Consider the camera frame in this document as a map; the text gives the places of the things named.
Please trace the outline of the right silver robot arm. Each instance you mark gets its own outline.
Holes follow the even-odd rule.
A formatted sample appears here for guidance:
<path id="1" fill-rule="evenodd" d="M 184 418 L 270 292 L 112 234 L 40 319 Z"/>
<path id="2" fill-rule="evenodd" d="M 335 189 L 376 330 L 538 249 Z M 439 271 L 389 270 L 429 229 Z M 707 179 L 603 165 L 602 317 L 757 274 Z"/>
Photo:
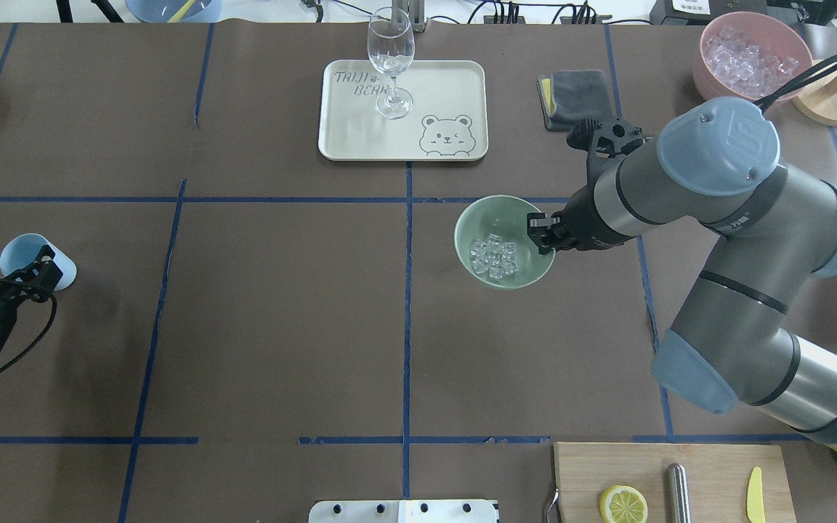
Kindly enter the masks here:
<path id="1" fill-rule="evenodd" d="M 600 251 L 684 217 L 719 239 L 655 351 L 655 380 L 710 413 L 761 408 L 837 451 L 837 354 L 783 327 L 808 278 L 837 275 L 837 187 L 781 159 L 755 104 L 688 110 L 526 228 L 541 254 Z"/>

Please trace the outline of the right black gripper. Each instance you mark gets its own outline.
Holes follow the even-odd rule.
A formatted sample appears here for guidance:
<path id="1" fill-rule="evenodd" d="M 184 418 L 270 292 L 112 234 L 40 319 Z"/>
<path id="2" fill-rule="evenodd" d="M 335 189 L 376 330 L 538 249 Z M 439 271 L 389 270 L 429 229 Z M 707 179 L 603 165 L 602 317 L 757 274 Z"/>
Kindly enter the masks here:
<path id="1" fill-rule="evenodd" d="M 596 188 L 605 173 L 617 172 L 625 156 L 644 145 L 648 136 L 638 126 L 618 117 L 585 118 L 567 133 L 567 145 L 588 153 L 587 182 L 567 205 L 549 217 L 528 213 L 526 230 L 535 235 L 538 254 L 552 251 L 606 251 L 631 240 L 600 217 Z"/>

